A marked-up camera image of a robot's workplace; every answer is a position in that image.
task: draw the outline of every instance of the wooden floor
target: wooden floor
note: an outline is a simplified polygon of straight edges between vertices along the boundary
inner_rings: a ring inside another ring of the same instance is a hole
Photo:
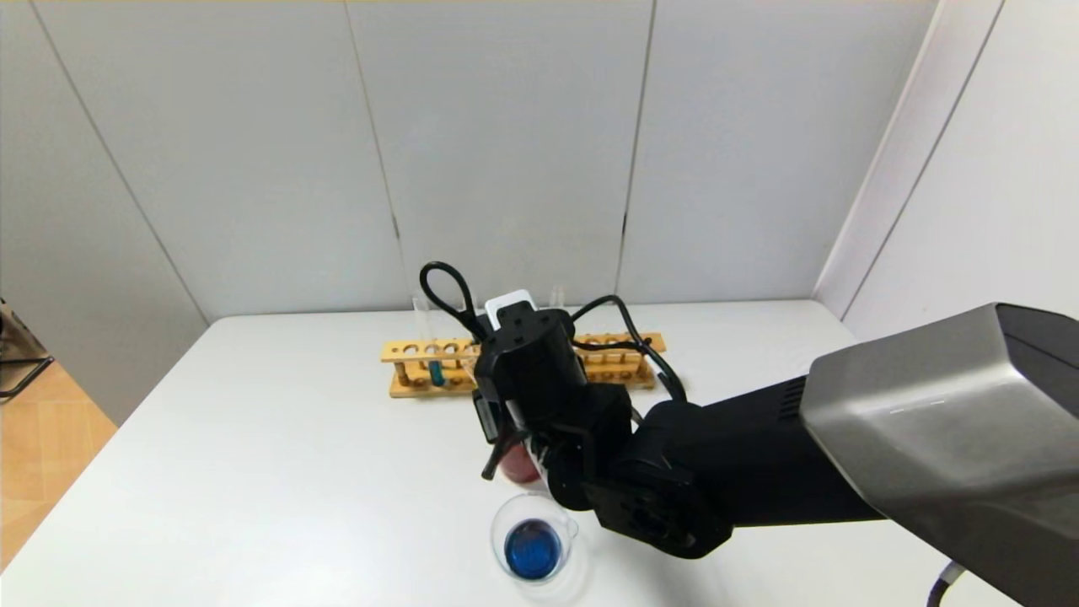
[[[59,363],[0,405],[0,568],[115,431]]]

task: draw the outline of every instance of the blue liquid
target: blue liquid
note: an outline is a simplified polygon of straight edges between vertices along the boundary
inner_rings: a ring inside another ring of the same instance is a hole
[[[427,363],[427,370],[431,372],[432,385],[446,386],[446,378],[442,377],[442,363],[432,361]]]
[[[558,567],[562,542],[550,525],[529,519],[506,535],[505,551],[510,571],[524,580],[542,580]]]

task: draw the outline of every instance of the red liquid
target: red liquid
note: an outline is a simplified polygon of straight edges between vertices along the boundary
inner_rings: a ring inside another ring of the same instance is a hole
[[[540,471],[532,464],[532,458],[529,457],[528,451],[525,451],[524,445],[521,443],[514,445],[506,452],[505,457],[498,464],[498,468],[502,469],[502,473],[507,479],[518,485],[525,485],[540,479]]]

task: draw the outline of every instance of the white wall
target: white wall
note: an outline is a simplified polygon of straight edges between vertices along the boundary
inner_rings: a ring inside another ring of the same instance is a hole
[[[1079,3],[1007,2],[853,300],[862,340],[1011,301],[1079,318]]]
[[[204,319],[405,308],[431,257],[477,298],[806,296],[932,5],[18,4],[2,292],[114,418]]]
[[[406,305],[342,4],[38,6],[210,322]]]
[[[941,0],[888,129],[814,291],[843,318],[903,211],[1003,0]]]
[[[809,295],[933,5],[660,0],[619,292]]]
[[[26,2],[0,5],[0,293],[113,422],[206,329]]]
[[[651,5],[349,4],[413,289],[614,290]]]

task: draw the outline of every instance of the white table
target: white table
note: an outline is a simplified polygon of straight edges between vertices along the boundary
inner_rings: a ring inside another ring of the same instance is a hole
[[[700,404],[804,374],[853,342],[809,301],[641,306],[633,316],[642,331],[663,332]],[[438,323],[439,336],[463,334]],[[603,308],[579,330],[620,327]],[[386,394],[380,347],[415,331],[411,313],[216,323],[10,565],[4,607],[537,601],[491,554],[492,515],[521,489],[480,479],[489,449],[472,403]],[[644,411],[661,398],[633,394]],[[914,607],[947,561],[890,522],[739,529],[687,562],[603,530],[590,513],[574,516],[574,558],[590,567],[579,605]],[[973,576],[946,602],[1013,605]]]

